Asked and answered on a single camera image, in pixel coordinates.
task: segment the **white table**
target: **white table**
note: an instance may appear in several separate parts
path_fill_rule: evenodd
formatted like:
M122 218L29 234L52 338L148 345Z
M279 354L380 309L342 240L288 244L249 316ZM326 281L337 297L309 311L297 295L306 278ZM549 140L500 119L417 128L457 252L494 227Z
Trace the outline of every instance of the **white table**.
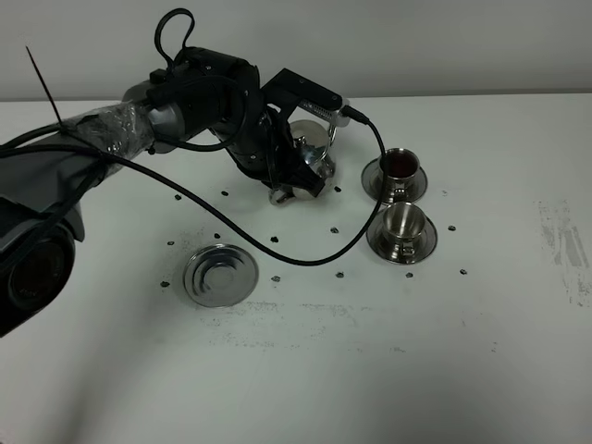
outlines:
M362 239L335 263L285 265L121 171L82 201L87 239L62 294L0 340L0 441L590 442L592 95L353 104L387 146L419 156L433 255L390 265ZM99 105L58 104L65 116ZM0 104L0 140L52 120L48 104ZM138 161L314 259L372 207L360 184L372 133L352 123L336 151L343 192L282 208L225 153ZM253 254L260 280L246 302L206 310L179 274L215 233Z

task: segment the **white wall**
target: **white wall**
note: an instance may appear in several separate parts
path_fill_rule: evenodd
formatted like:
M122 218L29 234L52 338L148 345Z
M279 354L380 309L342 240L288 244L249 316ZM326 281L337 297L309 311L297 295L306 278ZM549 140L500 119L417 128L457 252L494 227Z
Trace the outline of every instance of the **white wall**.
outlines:
M154 27L348 96L592 87L590 0L0 0L0 100L119 97L163 66ZM178 49L185 18L165 32Z

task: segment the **plastic wrap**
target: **plastic wrap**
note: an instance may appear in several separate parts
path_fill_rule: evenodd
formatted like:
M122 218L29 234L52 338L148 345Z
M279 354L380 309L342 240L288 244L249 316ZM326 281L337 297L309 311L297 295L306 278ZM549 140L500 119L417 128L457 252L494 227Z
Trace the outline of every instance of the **plastic wrap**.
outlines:
M106 153L133 159L154 143L148 113L140 105L126 102L94 109L64 121L72 133ZM113 164L110 176L121 169Z

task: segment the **empty metal cup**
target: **empty metal cup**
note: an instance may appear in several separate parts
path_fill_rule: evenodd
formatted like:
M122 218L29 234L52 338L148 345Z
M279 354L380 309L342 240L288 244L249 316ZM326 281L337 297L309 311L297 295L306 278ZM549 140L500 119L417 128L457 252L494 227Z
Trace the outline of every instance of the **empty metal cup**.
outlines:
M378 256L395 264L416 264L438 243L432 221L418 206L407 202L396 202L378 213L366 238Z
M427 176L419 165L417 156L404 148L387 151L383 166L380 157L370 162L362 172L362 186L374 200L380 195L383 179L386 178L387 190L383 204L395 202L416 202L426 192Z

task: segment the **wire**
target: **wire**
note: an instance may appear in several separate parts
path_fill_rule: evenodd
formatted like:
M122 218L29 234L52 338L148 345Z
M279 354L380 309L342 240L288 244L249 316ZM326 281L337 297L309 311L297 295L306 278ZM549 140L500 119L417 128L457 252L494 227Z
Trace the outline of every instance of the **wire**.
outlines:
M2 154L19 154L25 149L26 148L21 148L19 150L2 152L0 153L0 158L11 157L10 155L6 156ZM74 208L84 193L88 191L93 186L94 182L98 180L99 177L104 173L105 163L102 161L95 162L92 165L92 171L86 175L76 190L74 190L74 192L72 192L72 194L59 206L59 208L55 210L49 217L47 217L39 227L37 227L29 236L27 236L27 239L22 242L3 263L0 263L0 276L2 276L2 274L12 266L25 259L35 244L40 239L42 239L43 236L45 236L55 225L57 225L72 208Z
M378 142L378 146L380 148L380 153L382 155L381 158L384 158L386 156L386 149L385 149L384 143L382 142L382 138L380 137L380 133L378 132L378 129L369 119L367 119L367 122L361 121L361 123L368 125L370 127L370 129L372 130L372 132L374 133L374 135L376 137L376 141ZM39 144L39 145L34 145L34 146L27 146L24 148L20 148L18 150L10 150L10 151L0 152L0 159L14 157L16 155L25 155L25 154L34 154L34 153L48 153L48 152L75 153L75 154L80 154L80 155L86 155L89 157L98 157L98 158L103 159L106 162L120 164L124 167L128 167L130 169L133 169L134 171L142 173L143 175L148 176L151 179L157 180L157 181L163 183L164 185L167 185L169 188L179 192L180 194L183 194L188 199L190 199L193 202L195 202L196 204L200 205L204 210L208 211L213 216L217 217L221 222L226 224L230 229L232 229L239 236L241 236L243 239L248 241L253 247L257 248L261 252L268 254L269 256L273 257L274 259L277 259L277 260L284 262L286 264L298 265L298 266L324 265L324 264L327 264L329 262L332 262L332 261L340 258L343 254L345 254L347 251L349 251L353 247L353 245L355 245L357 243L357 241L365 234L365 232L368 230L368 227L372 223L372 220L375 218L378 211L380 211L380 207L382 204L382 196L384 195L385 190L387 188L387 181L383 180L379 198L376 201L376 205L375 205L374 209L372 210L370 217L368 217L368 220L366 221L366 223L364 224L362 229L360 229L358 234L356 234L355 237L347 245L345 245L345 247L343 247L338 252L331 254L330 256L325 257L323 259L317 259L317 260L313 260L313 261L303 261L303 260L299 260L299 259L293 259L293 258L285 256L283 254L274 252L273 250L271 250L270 248L266 247L264 244L262 244L261 242L256 240L253 236L248 234L246 231L244 231L237 224L232 222L232 220L230 220L228 217L224 216L224 214L222 214L221 212L216 210L212 205L210 205L204 199L197 196L193 192L183 188L182 186L178 185L178 183L165 178L164 176L156 173L155 171L153 171L150 168L138 165L134 162L131 162L128 159L125 159L123 157L119 157L119 156L116 156L113 154L101 152L96 147L87 148L87 147L80 147L80 146Z
M51 125L46 125L44 127L40 127L29 132L25 132L24 134L15 137L12 141L6 142L4 145L0 145L0 151L17 148L23 143L30 142L33 139L37 139L38 137L45 136L52 132L60 131L60 129L61 126L59 123L53 123Z
M59 115L59 112L57 111L56 101L52 97L52 94L49 93L49 88L47 88L47 84L45 83L45 80L43 79L43 76L41 75L41 71L39 70L39 68L37 67L37 64L35 63L35 59L33 58L33 54L31 54L31 50L29 49L29 46L27 46L27 54L29 54L29 59L31 60L31 63L33 64L33 68L35 69L35 72L37 73L37 77L39 78L39 81L41 82L41 85L43 86L43 90L45 91L45 94L47 95L47 98L49 99L49 103L52 104L52 107L54 108L54 113L55 113L55 116L57 117L57 122L60 125L62 125L63 124L62 117Z
M247 123L247 117L249 116L248 93L246 91L244 92L243 90L241 90L241 87L239 86L239 84L236 81L229 79L227 77L224 77L224 76L204 76L204 77L201 77L197 80L192 80L191 85L195 86L199 83L210 83L210 82L211 83L226 84L227 86L229 86L230 88L232 88L233 90L235 90L239 94L239 97L242 101L242 119L240 120L240 124L239 124L239 127L237 128L237 130L225 141L220 142L220 143L214 143L212 145L197 145L195 143L182 142L182 141L179 141L179 140L174 139L172 137L168 137L163 134L155 134L154 138L156 139L157 142L167 143L169 145L176 146L176 147L181 148L183 150L196 151L199 153L212 153L213 151L219 151L219 150L223 150L225 148L228 148L231 144L233 144L241 136L242 132L244 131L244 127Z
M165 50L163 49L162 33L168 21L178 15L187 16L191 19L191 24L189 29L187 30L187 33L185 34L182 46L183 49L187 49L187 39L189 39L189 36L193 32L193 28L195 28L195 17L190 11L188 11L184 7L178 7L177 9L173 9L172 11L167 12L165 16L160 19L158 25L156 25L156 31L154 32L154 46L156 47L156 51L158 52L158 54L160 54L166 61L167 74L172 74L175 65L173 59L170 58L170 56L167 53L165 53Z

